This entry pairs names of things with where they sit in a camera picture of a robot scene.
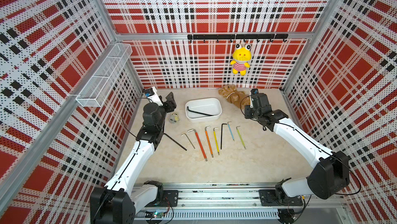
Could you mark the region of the orange handled hex key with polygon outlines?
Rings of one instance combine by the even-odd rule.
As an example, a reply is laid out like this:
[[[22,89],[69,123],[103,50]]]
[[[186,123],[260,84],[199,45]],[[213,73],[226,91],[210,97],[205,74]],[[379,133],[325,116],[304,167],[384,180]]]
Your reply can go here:
[[[211,143],[210,143],[209,134],[208,134],[208,129],[209,129],[210,127],[211,127],[211,126],[206,126],[206,127],[205,127],[205,134],[206,134],[206,139],[207,139],[208,147],[209,147],[209,150],[210,150],[210,154],[211,154],[211,157],[213,158],[213,157],[214,157],[213,149],[212,149],[212,146],[211,146]]]

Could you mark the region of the green handled hex key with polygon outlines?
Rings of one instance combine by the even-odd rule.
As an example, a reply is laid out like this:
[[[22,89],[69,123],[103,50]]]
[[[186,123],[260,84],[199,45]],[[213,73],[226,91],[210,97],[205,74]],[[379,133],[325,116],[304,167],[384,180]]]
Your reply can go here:
[[[236,131],[237,131],[237,133],[238,133],[238,136],[239,136],[239,138],[240,138],[240,141],[241,141],[241,143],[242,143],[242,146],[244,147],[244,149],[247,149],[247,148],[246,148],[246,145],[245,145],[245,143],[244,143],[244,139],[243,139],[243,137],[242,137],[242,134],[241,134],[241,132],[240,132],[240,130],[239,130],[240,127],[241,127],[241,126],[237,126],[237,127],[236,127]]]

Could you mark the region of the blue handled hex key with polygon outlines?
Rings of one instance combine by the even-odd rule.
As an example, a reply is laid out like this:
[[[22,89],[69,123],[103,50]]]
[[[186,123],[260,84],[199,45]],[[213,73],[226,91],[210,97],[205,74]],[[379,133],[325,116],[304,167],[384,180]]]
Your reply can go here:
[[[228,126],[229,132],[230,132],[230,134],[231,134],[231,138],[232,138],[232,140],[233,140],[233,141],[235,141],[235,138],[234,138],[234,135],[233,135],[233,132],[232,132],[232,129],[231,129],[230,123],[231,123],[231,122],[227,122],[227,126]]]

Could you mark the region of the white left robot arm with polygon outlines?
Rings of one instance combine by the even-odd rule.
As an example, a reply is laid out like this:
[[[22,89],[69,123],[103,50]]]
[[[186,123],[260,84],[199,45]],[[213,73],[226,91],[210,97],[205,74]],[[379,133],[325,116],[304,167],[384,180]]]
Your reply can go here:
[[[132,224],[135,215],[150,203],[160,202],[162,184],[149,182],[138,190],[134,185],[149,158],[154,154],[162,136],[166,115],[177,105],[173,93],[165,100],[154,87],[146,89],[149,103],[143,108],[143,124],[136,142],[120,169],[103,187],[96,187],[90,196],[90,222],[92,224]]]

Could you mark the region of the short black hex key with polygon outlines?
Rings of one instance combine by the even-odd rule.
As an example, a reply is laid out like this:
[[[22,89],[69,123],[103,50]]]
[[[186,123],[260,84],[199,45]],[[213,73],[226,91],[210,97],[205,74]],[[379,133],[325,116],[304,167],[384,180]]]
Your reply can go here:
[[[194,114],[199,114],[199,115],[203,115],[203,116],[214,116],[214,115],[208,114],[208,113],[193,111],[189,107],[186,107],[186,109],[187,109],[188,112],[191,112],[191,113],[194,113]]]

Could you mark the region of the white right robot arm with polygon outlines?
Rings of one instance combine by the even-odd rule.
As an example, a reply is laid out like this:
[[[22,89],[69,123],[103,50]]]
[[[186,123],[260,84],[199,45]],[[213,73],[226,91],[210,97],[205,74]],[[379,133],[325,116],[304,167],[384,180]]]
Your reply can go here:
[[[249,98],[250,105],[244,108],[245,118],[258,122],[264,130],[282,137],[313,169],[307,177],[284,179],[278,183],[275,196],[279,203],[289,204],[293,198],[310,195],[326,200],[350,184],[348,156],[320,144],[283,111],[273,110],[266,94],[253,89]]]

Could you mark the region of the yellow handled hex key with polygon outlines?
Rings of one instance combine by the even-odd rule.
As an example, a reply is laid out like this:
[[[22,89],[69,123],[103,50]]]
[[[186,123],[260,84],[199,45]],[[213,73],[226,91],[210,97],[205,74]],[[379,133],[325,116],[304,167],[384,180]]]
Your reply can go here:
[[[219,127],[213,128],[213,135],[214,135],[214,139],[215,139],[217,154],[220,155],[220,148],[219,148],[219,145],[218,145],[217,134],[216,134],[217,129],[219,129]]]

